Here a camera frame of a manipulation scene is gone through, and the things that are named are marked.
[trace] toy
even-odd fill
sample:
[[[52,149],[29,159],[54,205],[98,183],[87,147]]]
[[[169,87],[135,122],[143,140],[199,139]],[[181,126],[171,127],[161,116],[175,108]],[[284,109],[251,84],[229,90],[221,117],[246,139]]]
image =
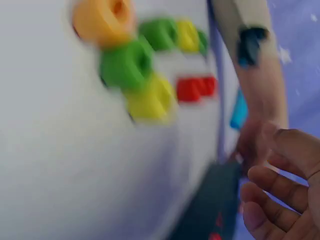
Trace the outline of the toy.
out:
[[[81,0],[74,6],[72,25],[82,40],[109,48],[132,39],[134,18],[131,0]]]
[[[240,41],[237,43],[238,64],[247,68],[258,64],[260,41],[268,38],[269,31],[263,27],[242,27],[239,30]]]
[[[198,29],[197,32],[199,36],[199,52],[205,56],[208,52],[208,38],[203,31]]]
[[[181,19],[176,22],[178,29],[178,47],[186,53],[199,52],[199,35],[194,24]]]
[[[171,50],[177,47],[177,25],[171,18],[145,21],[141,23],[138,31],[139,35],[144,36],[155,51]]]
[[[201,101],[200,90],[204,88],[200,78],[179,79],[176,85],[176,96],[179,102],[199,103]]]
[[[101,54],[100,76],[108,87],[141,90],[152,73],[153,50],[143,37]]]
[[[205,76],[201,78],[203,87],[200,88],[200,94],[204,97],[212,97],[217,89],[217,80],[214,76]]]
[[[175,103],[171,84],[153,73],[142,91],[124,91],[127,110],[135,121],[165,122]]]
[[[213,76],[178,79],[176,95],[179,102],[199,103],[202,97],[214,96],[217,80]]]
[[[248,106],[245,100],[245,97],[239,88],[237,97],[236,97],[236,102],[234,105],[234,110],[233,114],[230,120],[230,127],[236,130],[240,130],[248,116]]]

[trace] yellow toy piece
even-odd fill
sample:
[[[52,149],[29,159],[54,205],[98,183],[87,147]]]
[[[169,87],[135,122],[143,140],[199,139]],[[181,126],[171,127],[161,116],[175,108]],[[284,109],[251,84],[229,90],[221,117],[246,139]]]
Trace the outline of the yellow toy piece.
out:
[[[139,122],[170,121],[176,103],[171,84],[162,76],[153,73],[145,89],[139,92],[124,92],[127,109],[132,118]]]
[[[82,40],[110,48],[133,38],[135,13],[131,0],[81,0],[73,9],[72,24]]]
[[[187,53],[199,52],[199,34],[196,26],[187,19],[176,22],[178,29],[178,47]]]

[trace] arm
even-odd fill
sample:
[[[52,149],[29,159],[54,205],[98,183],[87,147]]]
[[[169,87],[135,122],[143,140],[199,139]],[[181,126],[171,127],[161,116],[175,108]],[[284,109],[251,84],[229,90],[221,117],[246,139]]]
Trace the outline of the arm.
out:
[[[211,0],[219,31],[234,64],[246,98],[249,117],[272,120],[286,128],[287,103],[276,37],[266,0]],[[270,31],[262,43],[257,67],[241,68],[237,63],[238,30],[243,25],[263,26]]]

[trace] hand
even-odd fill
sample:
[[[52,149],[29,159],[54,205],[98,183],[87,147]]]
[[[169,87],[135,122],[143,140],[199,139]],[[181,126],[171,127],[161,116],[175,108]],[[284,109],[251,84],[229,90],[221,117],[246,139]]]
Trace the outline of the hand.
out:
[[[245,175],[252,166],[262,164],[269,151],[261,135],[264,122],[265,120],[258,115],[249,115],[240,131],[235,151],[230,157],[230,161],[234,161],[237,154],[241,155]]]
[[[298,130],[263,126],[266,145],[273,151],[269,163],[305,178],[298,184],[269,168],[254,166],[248,172],[252,182],[241,189],[245,202],[243,219],[256,240],[320,239],[320,140]],[[274,202],[265,190],[286,203]]]

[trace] red toy piece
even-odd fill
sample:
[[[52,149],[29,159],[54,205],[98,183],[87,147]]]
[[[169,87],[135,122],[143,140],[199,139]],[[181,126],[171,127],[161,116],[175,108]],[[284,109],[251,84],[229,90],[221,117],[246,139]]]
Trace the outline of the red toy piece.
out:
[[[213,233],[210,235],[209,240],[222,240],[222,238],[218,233]]]
[[[202,78],[204,82],[204,89],[201,91],[201,95],[205,97],[212,97],[215,95],[217,88],[217,80],[214,76],[205,76]]]
[[[179,102],[199,103],[202,97],[212,97],[216,93],[217,80],[214,76],[180,78],[176,85]]]
[[[181,78],[176,85],[179,102],[198,103],[201,101],[201,79],[196,77]]]

